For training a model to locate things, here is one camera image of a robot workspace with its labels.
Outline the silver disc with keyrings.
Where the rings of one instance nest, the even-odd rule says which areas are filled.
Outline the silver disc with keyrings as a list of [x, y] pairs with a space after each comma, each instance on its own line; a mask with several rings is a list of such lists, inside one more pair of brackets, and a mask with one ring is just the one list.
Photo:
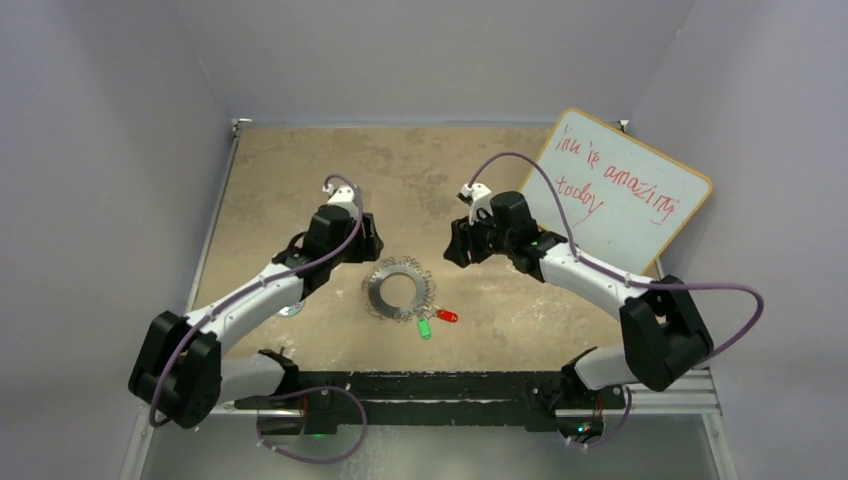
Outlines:
[[381, 260], [362, 281], [368, 311], [396, 322], [427, 316], [435, 289], [431, 272], [410, 256]]

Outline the keys with red green tags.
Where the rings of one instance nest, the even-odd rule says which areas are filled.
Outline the keys with red green tags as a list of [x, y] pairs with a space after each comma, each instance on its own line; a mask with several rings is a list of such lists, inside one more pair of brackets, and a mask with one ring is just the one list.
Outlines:
[[438, 306], [431, 306], [427, 311], [427, 316], [448, 323], [457, 323], [459, 321], [459, 315], [457, 313]]

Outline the key with green tag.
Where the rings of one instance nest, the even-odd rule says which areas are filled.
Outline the key with green tag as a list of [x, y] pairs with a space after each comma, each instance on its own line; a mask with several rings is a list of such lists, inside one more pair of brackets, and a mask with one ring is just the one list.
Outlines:
[[426, 316], [421, 316], [416, 322], [419, 336], [422, 340], [430, 340], [432, 338], [432, 329], [429, 319]]

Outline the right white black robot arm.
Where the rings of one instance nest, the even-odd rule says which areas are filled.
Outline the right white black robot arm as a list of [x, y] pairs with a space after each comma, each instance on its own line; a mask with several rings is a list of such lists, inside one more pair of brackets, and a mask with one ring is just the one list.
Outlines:
[[464, 186], [458, 198], [469, 213], [451, 224], [444, 258], [461, 268], [503, 255], [520, 273], [563, 288], [619, 322], [619, 347], [592, 347], [562, 368], [561, 392], [576, 407], [606, 387], [640, 383], [662, 392], [704, 360], [714, 342], [684, 283], [627, 272], [583, 253], [564, 236], [546, 231], [517, 191], [493, 194]]

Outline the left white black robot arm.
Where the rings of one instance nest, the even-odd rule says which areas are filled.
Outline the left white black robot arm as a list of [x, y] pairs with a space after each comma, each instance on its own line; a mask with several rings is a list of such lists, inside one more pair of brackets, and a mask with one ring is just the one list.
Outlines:
[[151, 321], [128, 389], [149, 406], [148, 422], [197, 426], [218, 404], [260, 396], [284, 409], [297, 399], [292, 364], [258, 353], [225, 368], [224, 355], [284, 307], [305, 300], [343, 263], [375, 262], [383, 249], [374, 216], [322, 205], [306, 231], [251, 280], [210, 305], [185, 314], [166, 310]]

